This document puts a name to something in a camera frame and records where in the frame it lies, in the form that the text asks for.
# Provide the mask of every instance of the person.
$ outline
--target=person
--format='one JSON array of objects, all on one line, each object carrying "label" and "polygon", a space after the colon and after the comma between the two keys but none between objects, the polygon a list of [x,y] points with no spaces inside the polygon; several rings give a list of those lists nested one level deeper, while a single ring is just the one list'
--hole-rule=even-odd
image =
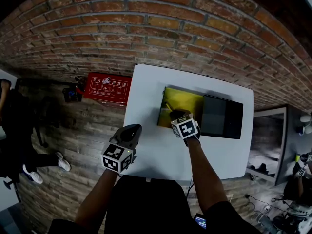
[{"label": "person", "polygon": [[60,152],[38,154],[32,146],[34,112],[28,106],[28,98],[16,90],[10,90],[11,82],[1,80],[0,126],[6,139],[0,142],[0,176],[19,182],[19,172],[24,171],[38,184],[43,183],[37,167],[59,166],[70,171],[71,166]]},{"label": "person", "polygon": [[199,206],[206,229],[191,217],[183,189],[172,180],[123,175],[106,169],[80,205],[74,222],[54,219],[49,234],[60,231],[97,233],[103,219],[105,233],[246,233],[259,234],[227,201],[221,180],[195,136],[186,139]]}]

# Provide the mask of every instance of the white sneaker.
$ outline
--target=white sneaker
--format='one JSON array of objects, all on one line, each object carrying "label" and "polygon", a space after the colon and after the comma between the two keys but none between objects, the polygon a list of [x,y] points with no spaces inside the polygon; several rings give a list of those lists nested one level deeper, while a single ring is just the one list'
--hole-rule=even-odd
[{"label": "white sneaker", "polygon": [[26,166],[23,165],[23,170],[24,172],[26,172],[28,175],[30,175],[30,177],[33,179],[33,181],[35,181],[38,184],[42,184],[43,183],[43,179],[41,177],[41,175],[37,172],[31,172],[29,173],[26,169]]},{"label": "white sneaker", "polygon": [[64,159],[63,155],[60,152],[55,153],[58,157],[58,166],[63,168],[65,171],[70,171],[71,166],[67,160]]}]

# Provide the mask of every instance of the white wall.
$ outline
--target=white wall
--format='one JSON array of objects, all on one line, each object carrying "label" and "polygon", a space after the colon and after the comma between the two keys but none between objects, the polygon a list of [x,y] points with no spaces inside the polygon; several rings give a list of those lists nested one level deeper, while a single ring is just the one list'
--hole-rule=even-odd
[{"label": "white wall", "polygon": [[[0,69],[0,79],[9,80],[12,83],[11,88],[15,88],[17,77],[9,74]],[[2,127],[0,127],[0,139],[5,138],[5,132]],[[9,178],[0,178],[0,211],[15,205],[18,203],[18,198],[16,196],[14,186],[11,185],[11,190],[7,189],[3,183],[3,181],[9,182]]]}]

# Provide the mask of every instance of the cable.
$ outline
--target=cable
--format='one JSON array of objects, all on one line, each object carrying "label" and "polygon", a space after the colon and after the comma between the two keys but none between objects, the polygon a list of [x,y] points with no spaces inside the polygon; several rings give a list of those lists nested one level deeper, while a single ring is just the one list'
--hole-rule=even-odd
[{"label": "cable", "polygon": [[282,201],[283,204],[288,205],[288,207],[291,208],[293,211],[295,211],[295,212],[300,212],[300,211],[294,209],[293,207],[291,207],[291,206],[290,206],[284,199],[282,199],[282,198],[281,198],[281,199],[277,199],[277,198],[274,197],[274,198],[271,199],[271,202],[272,202],[272,203],[274,203],[274,202],[276,202],[276,201]]},{"label": "cable", "polygon": [[253,205],[253,211],[255,212],[255,214],[250,218],[250,220],[251,220],[251,221],[255,221],[255,220],[257,220],[258,218],[260,219],[260,217],[263,215],[263,213],[262,213],[261,211],[255,209],[255,204],[252,203],[252,202],[250,201],[250,199],[249,199],[249,197],[247,197],[247,195],[246,195],[245,197],[248,199],[248,203],[245,204],[244,206],[247,206],[247,205],[249,205],[249,204],[252,204],[252,205]]},{"label": "cable", "polygon": [[278,209],[278,210],[280,210],[280,211],[282,211],[282,212],[286,212],[286,213],[287,213],[287,211],[284,211],[284,210],[282,210],[282,209],[280,209],[280,208],[278,208],[278,207],[276,207],[276,206],[274,206],[274,205],[270,205],[270,204],[267,203],[267,202],[263,202],[263,201],[261,201],[261,200],[259,200],[259,199],[256,199],[256,198],[254,198],[253,196],[250,196],[249,194],[245,195],[245,197],[246,197],[247,199],[249,199],[249,197],[251,197],[251,198],[253,198],[254,200],[257,200],[257,201],[259,201],[259,202],[261,202],[261,203],[264,203],[264,204],[269,205],[269,206],[271,206],[271,207],[273,207],[273,208],[276,208],[276,209]]},{"label": "cable", "polygon": [[194,186],[194,183],[193,183],[193,185],[191,186],[192,180],[193,180],[193,175],[192,175],[192,178],[191,178],[191,181],[190,181],[189,189],[188,189],[187,194],[186,194],[186,198],[189,196],[190,190],[191,190],[191,188]]},{"label": "cable", "polygon": [[187,194],[186,194],[186,198],[189,196],[189,193],[190,193],[190,190],[191,190],[191,188],[194,186],[194,183],[193,183],[193,185],[191,185],[191,187],[189,187],[189,190],[187,191]]}]

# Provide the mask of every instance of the white table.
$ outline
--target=white table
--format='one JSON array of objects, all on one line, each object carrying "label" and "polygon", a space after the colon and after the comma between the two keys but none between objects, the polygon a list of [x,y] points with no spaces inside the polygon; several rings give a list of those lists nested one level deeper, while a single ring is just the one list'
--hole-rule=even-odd
[{"label": "white table", "polygon": [[204,153],[221,179],[244,176],[253,130],[254,94],[225,81],[180,70],[135,66],[124,126],[141,124],[137,158],[123,174],[148,178],[191,180],[188,148],[172,129],[157,126],[165,87],[182,88],[244,104],[240,139],[201,136]]}]

